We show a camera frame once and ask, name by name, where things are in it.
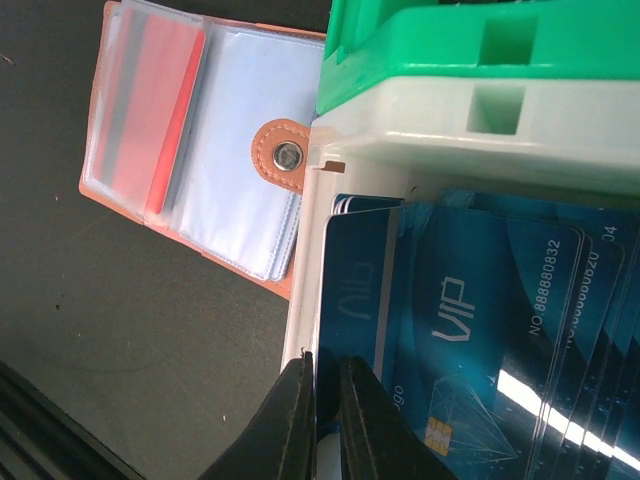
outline leather strap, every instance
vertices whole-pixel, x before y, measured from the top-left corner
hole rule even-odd
[[[309,127],[286,118],[264,124],[251,145],[251,159],[260,176],[270,183],[302,194],[309,154],[309,131]],[[275,149],[284,142],[294,143],[302,150],[300,165],[291,171],[279,169],[273,161]]]

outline dark table surface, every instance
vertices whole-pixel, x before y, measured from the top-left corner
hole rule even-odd
[[[278,375],[287,303],[78,193],[103,0],[0,1],[0,359],[149,478],[193,478]],[[322,31],[330,0],[165,1]]]

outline white plastic box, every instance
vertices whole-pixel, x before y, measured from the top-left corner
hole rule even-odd
[[[396,77],[311,130],[282,365],[317,352],[337,194],[437,201],[449,187],[638,208],[640,82]]]

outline green plastic box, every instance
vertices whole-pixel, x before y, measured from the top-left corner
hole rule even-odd
[[[640,79],[640,0],[334,0],[318,113],[401,75]]]

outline metal snap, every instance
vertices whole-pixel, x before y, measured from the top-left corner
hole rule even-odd
[[[302,163],[302,149],[293,142],[282,142],[273,150],[273,163],[285,172],[295,170]]]

